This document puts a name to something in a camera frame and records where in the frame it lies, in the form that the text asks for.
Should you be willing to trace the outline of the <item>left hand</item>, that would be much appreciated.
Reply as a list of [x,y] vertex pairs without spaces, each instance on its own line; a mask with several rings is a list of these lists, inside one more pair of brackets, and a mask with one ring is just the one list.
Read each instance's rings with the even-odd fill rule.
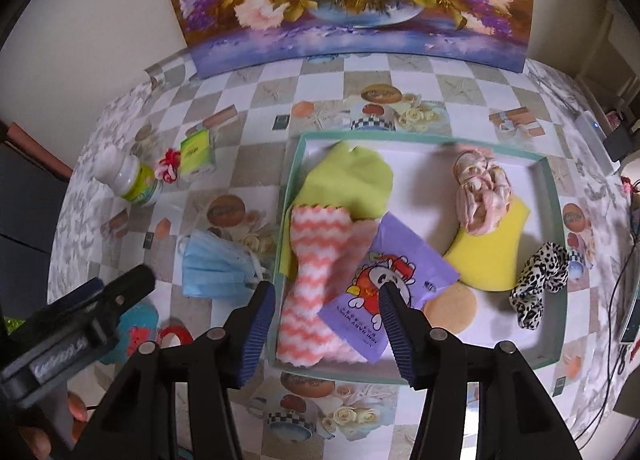
[[76,393],[54,391],[26,412],[18,432],[36,459],[67,459],[88,420]]

